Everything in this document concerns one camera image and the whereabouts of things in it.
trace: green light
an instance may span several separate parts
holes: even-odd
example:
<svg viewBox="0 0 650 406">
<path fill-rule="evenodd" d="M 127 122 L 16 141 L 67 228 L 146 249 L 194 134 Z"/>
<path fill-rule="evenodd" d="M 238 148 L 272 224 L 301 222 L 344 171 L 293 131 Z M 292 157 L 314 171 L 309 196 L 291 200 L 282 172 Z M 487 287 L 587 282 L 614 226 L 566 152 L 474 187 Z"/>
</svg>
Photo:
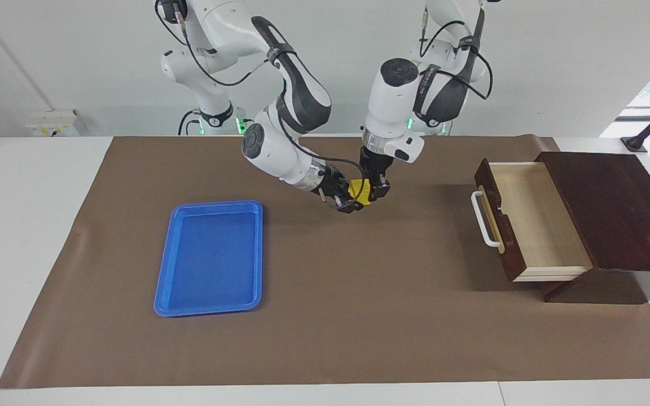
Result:
<svg viewBox="0 0 650 406">
<path fill-rule="evenodd" d="M 441 134 L 450 135 L 451 132 L 453 132 L 453 121 L 448 121 L 447 123 L 443 124 L 443 130 L 441 131 Z"/>
<path fill-rule="evenodd" d="M 235 118 L 235 122 L 237 123 L 237 130 L 240 132 L 240 134 L 245 134 L 245 131 L 247 130 L 245 120 L 242 118 Z"/>
</svg>

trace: light wood panel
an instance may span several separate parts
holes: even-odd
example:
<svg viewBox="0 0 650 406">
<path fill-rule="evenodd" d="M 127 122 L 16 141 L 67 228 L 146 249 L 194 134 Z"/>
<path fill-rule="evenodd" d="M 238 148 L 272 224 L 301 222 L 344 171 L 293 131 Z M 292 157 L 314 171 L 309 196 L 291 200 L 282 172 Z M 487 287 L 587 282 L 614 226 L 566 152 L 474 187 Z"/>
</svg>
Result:
<svg viewBox="0 0 650 406">
<path fill-rule="evenodd" d="M 526 270 L 516 282 L 573 280 L 593 268 L 545 164 L 490 164 Z"/>
</svg>

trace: electrical outlet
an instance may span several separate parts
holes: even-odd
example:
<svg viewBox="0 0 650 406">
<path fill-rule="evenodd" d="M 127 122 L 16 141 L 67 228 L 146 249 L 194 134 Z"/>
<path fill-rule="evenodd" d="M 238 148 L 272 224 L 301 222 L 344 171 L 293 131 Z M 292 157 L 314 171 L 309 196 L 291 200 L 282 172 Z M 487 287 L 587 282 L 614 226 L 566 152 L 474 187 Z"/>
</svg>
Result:
<svg viewBox="0 0 650 406">
<path fill-rule="evenodd" d="M 87 127 L 73 110 L 29 111 L 26 127 L 31 136 L 81 136 Z"/>
</svg>

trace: circular joint cap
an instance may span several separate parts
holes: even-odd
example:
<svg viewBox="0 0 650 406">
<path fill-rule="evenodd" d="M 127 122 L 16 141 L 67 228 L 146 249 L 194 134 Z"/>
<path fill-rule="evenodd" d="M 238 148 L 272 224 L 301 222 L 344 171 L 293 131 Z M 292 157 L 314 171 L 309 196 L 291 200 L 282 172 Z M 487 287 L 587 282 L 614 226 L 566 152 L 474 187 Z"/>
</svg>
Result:
<svg viewBox="0 0 650 406">
<path fill-rule="evenodd" d="M 265 131 L 260 124 L 253 124 L 242 138 L 242 154 L 250 159 L 260 156 L 262 144 L 265 139 Z"/>
<path fill-rule="evenodd" d="M 418 67 L 407 59 L 394 58 L 385 61 L 380 68 L 380 74 L 387 85 L 400 87 L 417 79 Z"/>
</svg>

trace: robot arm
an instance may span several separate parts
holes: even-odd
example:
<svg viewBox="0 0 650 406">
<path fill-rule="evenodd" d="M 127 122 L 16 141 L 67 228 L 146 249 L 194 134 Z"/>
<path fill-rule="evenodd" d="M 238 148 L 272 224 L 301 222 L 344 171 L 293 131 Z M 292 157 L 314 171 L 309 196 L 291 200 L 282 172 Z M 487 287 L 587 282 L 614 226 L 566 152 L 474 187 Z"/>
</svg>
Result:
<svg viewBox="0 0 650 406">
<path fill-rule="evenodd" d="M 186 39 L 194 40 L 193 33 L 197 36 L 201 33 L 198 41 L 204 44 L 201 48 L 205 54 L 199 57 L 207 59 L 220 54 L 224 56 L 224 62 L 217 62 L 216 66 L 225 69 L 231 66 L 227 59 L 236 61 L 239 57 L 263 52 L 282 75 L 284 90 L 255 116 L 254 123 L 245 132 L 242 144 L 245 157 L 282 182 L 317 193 L 323 199 L 332 197 L 339 211 L 350 213 L 362 208 L 348 193 L 349 183 L 345 177 L 298 143 L 300 136 L 328 121 L 332 103 L 327 91 L 310 74 L 280 31 L 262 16 L 251 15 L 242 0 L 161 2 L 176 3 L 173 15 L 178 17 Z M 195 19 L 196 26 L 189 23 L 192 19 Z M 207 72 L 208 79 L 212 79 L 209 74 L 216 71 Z M 204 92 L 200 89 L 196 93 L 199 91 L 207 100 L 216 98 L 222 101 L 225 96 L 217 93 L 220 92 L 217 86 L 214 82 L 207 83 Z"/>
<path fill-rule="evenodd" d="M 232 103 L 225 86 L 209 79 L 200 69 L 203 67 L 210 74 L 214 74 L 231 67 L 238 59 L 212 48 L 212 44 L 209 43 L 209 39 L 199 25 L 197 16 L 191 10 L 184 8 L 187 7 L 185 3 L 174 0 L 162 0 L 160 3 L 165 10 L 167 21 L 176 24 L 178 18 L 181 19 L 179 23 L 182 23 L 183 33 L 186 34 L 187 43 L 192 49 L 192 54 L 189 49 L 184 48 L 170 50 L 162 55 L 160 66 L 165 77 L 188 87 L 194 93 L 199 106 L 197 115 L 202 128 L 206 129 L 206 134 L 232 134 L 240 131 L 235 121 L 230 118 L 235 114 L 238 118 L 244 118 L 244 111 Z M 183 7 L 186 12 L 182 13 L 180 7 Z"/>
<path fill-rule="evenodd" d="M 468 83 L 479 80 L 485 71 L 476 60 L 485 21 L 485 0 L 479 2 L 480 13 L 471 34 L 465 23 L 452 23 L 463 20 L 453 0 L 431 0 L 423 16 L 423 34 L 430 10 L 446 40 L 432 39 L 423 54 L 421 44 L 411 53 L 417 54 L 414 61 L 390 59 L 377 72 L 361 149 L 361 167 L 371 185 L 369 201 L 385 196 L 390 189 L 385 173 L 394 158 L 412 164 L 423 151 L 425 142 L 411 128 L 420 126 L 434 134 L 446 121 L 459 116 Z M 412 113 L 415 127 L 407 124 Z"/>
</svg>

